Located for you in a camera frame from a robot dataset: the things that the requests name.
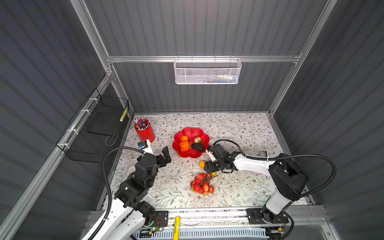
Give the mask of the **yellow fake corn cob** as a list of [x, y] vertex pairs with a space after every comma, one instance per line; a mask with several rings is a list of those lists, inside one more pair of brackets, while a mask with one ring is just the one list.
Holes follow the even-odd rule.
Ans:
[[201, 169], [203, 169], [207, 174], [211, 175], [211, 176], [216, 176], [217, 175], [217, 168], [216, 168], [216, 165], [211, 162], [211, 161], [208, 161], [208, 162], [205, 162], [205, 161], [200, 161], [199, 162], [199, 166]]

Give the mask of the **dark fake avocado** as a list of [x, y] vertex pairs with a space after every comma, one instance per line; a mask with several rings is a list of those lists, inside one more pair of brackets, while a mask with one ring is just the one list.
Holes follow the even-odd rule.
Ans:
[[200, 153], [205, 151], [205, 146], [202, 143], [192, 143], [191, 148]]

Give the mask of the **orange fake bell pepper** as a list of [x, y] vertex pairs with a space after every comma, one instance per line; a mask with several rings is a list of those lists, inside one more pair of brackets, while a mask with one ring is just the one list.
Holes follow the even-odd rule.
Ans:
[[179, 142], [179, 148], [181, 152], [187, 152], [190, 150], [191, 146], [188, 140]]

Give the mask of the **red fake peach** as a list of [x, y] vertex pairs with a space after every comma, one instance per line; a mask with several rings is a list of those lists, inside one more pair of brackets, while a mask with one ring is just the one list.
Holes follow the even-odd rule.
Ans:
[[202, 139], [200, 136], [194, 136], [194, 143], [199, 143], [201, 144], [202, 143]]

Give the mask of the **red fake lychee bunch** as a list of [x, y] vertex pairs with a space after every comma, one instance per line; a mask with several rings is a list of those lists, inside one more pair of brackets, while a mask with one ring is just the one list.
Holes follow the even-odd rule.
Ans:
[[215, 188], [211, 185], [211, 180], [217, 176], [213, 174], [199, 173], [195, 176], [195, 179], [190, 183], [191, 191], [200, 195], [213, 195]]

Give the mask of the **red flower-shaped fruit bowl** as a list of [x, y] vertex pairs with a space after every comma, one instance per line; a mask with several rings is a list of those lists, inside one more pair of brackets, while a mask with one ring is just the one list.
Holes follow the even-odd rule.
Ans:
[[202, 139], [202, 144], [205, 146], [205, 151], [209, 146], [210, 137], [200, 128], [184, 128], [182, 131], [178, 132], [174, 136], [173, 149], [178, 153], [182, 158], [199, 158], [203, 153], [197, 152], [190, 148], [187, 152], [181, 152], [179, 148], [179, 142], [181, 142], [182, 136], [188, 136], [190, 146], [194, 143], [194, 136], [200, 136]]

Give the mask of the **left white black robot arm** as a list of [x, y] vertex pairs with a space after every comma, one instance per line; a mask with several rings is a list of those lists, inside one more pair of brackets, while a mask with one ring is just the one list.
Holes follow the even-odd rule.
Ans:
[[135, 164], [135, 171], [123, 181], [118, 190], [112, 194], [108, 177], [106, 182], [108, 206], [105, 212], [83, 237], [84, 240], [128, 240], [142, 227], [150, 227], [155, 221], [155, 208], [143, 200], [153, 187], [159, 168], [171, 163], [169, 148], [162, 149], [155, 156], [151, 148], [136, 149], [119, 147], [111, 150], [103, 160], [119, 151], [130, 150], [140, 154]]

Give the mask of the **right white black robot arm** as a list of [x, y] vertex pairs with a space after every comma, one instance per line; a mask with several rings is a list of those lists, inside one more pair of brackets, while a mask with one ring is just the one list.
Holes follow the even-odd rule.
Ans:
[[[336, 177], [337, 166], [330, 158], [317, 154], [286, 155], [277, 157], [257, 157], [246, 155], [241, 148], [229, 153], [220, 144], [215, 143], [206, 150], [210, 160], [205, 162], [204, 170], [209, 173], [248, 171], [272, 178], [276, 190], [262, 208], [262, 214], [275, 217], [286, 210], [293, 202], [312, 195], [327, 187]], [[317, 188], [303, 192], [309, 175], [295, 162], [295, 158], [319, 158], [331, 165], [330, 177]]]

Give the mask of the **red pen cup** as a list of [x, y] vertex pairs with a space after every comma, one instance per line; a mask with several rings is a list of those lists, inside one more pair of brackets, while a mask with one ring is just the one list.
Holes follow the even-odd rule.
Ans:
[[137, 134], [138, 134], [138, 136], [139, 136], [141, 141], [150, 140], [151, 143], [153, 143], [155, 141], [156, 136], [155, 136], [155, 133], [154, 133], [154, 131], [152, 129], [151, 123], [150, 123], [150, 126], [149, 126], [148, 129], [146, 129], [144, 131], [136, 130], [136, 132], [137, 132]]

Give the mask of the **pens in red cup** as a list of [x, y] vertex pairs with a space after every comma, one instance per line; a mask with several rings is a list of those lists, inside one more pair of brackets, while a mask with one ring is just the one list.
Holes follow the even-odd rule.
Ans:
[[144, 118], [135, 119], [135, 128], [138, 131], [144, 131], [148, 129], [150, 126], [150, 122]]

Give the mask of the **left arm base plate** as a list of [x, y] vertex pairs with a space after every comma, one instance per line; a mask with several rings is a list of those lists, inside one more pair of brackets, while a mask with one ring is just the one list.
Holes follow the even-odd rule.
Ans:
[[150, 218], [149, 227], [167, 227], [169, 220], [169, 211], [155, 211], [154, 216]]

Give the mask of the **yellow tool on rail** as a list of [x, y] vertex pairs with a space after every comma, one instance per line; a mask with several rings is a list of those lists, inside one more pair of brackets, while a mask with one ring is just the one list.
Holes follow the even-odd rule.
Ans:
[[175, 217], [175, 222], [174, 222], [173, 240], [179, 240], [180, 224], [181, 224], [181, 217], [180, 216], [176, 216]]

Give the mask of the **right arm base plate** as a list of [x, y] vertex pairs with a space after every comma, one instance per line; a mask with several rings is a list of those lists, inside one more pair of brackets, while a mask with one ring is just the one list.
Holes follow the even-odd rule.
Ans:
[[248, 208], [246, 209], [246, 216], [249, 224], [287, 224], [289, 219], [286, 214], [280, 212], [278, 215], [273, 214], [266, 208]]

